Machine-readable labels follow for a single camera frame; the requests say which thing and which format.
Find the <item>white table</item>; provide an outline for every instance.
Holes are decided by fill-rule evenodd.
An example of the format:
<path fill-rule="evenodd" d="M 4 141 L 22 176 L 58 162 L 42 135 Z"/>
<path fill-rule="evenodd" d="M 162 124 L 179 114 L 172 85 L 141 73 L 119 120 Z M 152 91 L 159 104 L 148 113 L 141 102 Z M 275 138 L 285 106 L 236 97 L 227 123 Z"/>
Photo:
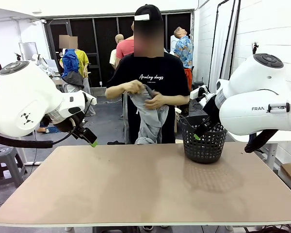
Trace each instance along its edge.
<path fill-rule="evenodd" d="M 249 135 L 239 136 L 230 132 L 228 132 L 228 134 L 233 138 L 234 141 L 245 142 L 245 143 L 248 143 L 249 141 Z M 265 162 L 267 166 L 271 169 L 274 168 L 277 146 L 278 146 L 278 143 L 281 143 L 281 142 L 291 142 L 291 131 L 278 131 L 266 143 L 268 145 L 268 148 L 267 148 L 268 151 L 265 152 L 265 154 L 267 155 L 267 159 Z"/>

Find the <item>pink shirt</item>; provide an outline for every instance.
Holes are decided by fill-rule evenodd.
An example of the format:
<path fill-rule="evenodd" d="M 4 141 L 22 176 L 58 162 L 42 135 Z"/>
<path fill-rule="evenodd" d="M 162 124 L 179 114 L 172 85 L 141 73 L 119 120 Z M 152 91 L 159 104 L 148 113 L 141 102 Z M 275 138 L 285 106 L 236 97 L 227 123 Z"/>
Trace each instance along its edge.
<path fill-rule="evenodd" d="M 116 46 L 116 56 L 122 59 L 124 56 L 134 52 L 134 40 L 123 40 Z"/>

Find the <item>perforated basket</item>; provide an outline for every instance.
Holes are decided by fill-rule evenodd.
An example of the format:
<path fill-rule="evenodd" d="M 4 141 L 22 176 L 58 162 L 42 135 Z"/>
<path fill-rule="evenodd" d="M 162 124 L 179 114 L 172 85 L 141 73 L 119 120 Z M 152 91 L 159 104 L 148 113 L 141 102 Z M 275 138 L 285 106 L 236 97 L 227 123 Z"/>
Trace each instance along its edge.
<path fill-rule="evenodd" d="M 211 164 L 221 157 L 227 130 L 218 123 L 212 130 L 206 132 L 200 140 L 194 138 L 197 126 L 206 116 L 181 117 L 182 138 L 185 155 L 194 162 Z"/>

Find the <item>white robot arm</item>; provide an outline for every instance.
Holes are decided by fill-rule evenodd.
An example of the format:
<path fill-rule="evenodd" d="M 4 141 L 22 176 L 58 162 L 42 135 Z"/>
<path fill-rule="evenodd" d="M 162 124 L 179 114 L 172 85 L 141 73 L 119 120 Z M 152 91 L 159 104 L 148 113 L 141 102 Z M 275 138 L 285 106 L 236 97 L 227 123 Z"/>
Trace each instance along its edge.
<path fill-rule="evenodd" d="M 96 98 L 83 91 L 60 92 L 41 69 L 41 66 L 47 66 L 43 58 L 36 60 L 38 63 L 11 63 L 0 71 L 0 133 L 11 137 L 25 136 L 34 131 L 44 116 L 48 116 L 60 131 L 70 132 L 75 138 L 94 144 L 97 137 L 80 123 L 84 118 L 85 103 L 89 101 L 95 105 Z M 0 136 L 0 143 L 4 145 L 16 146 L 16 143 L 16 147 L 23 148 L 52 146 L 50 141 L 44 145 L 38 143 L 40 146 L 35 142 L 24 145 L 16 141 Z"/>
<path fill-rule="evenodd" d="M 291 131 L 291 92 L 283 63 L 275 56 L 251 55 L 230 77 L 218 80 L 216 94 L 202 86 L 191 93 L 209 117 L 197 127 L 196 138 L 220 122 L 229 132 L 248 135 L 246 152 L 263 146 L 278 130 Z"/>

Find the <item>yellow shirt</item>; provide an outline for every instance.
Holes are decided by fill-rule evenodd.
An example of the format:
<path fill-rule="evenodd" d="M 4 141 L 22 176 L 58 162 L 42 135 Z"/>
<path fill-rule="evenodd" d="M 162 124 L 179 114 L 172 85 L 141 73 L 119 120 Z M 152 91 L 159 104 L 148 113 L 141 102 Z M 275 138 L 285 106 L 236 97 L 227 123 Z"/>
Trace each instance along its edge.
<path fill-rule="evenodd" d="M 78 60 L 79 60 L 79 73 L 82 75 L 83 78 L 85 78 L 84 66 L 86 64 L 89 64 L 88 57 L 87 57 L 86 53 L 82 50 L 74 50 L 74 52 L 76 53 Z"/>

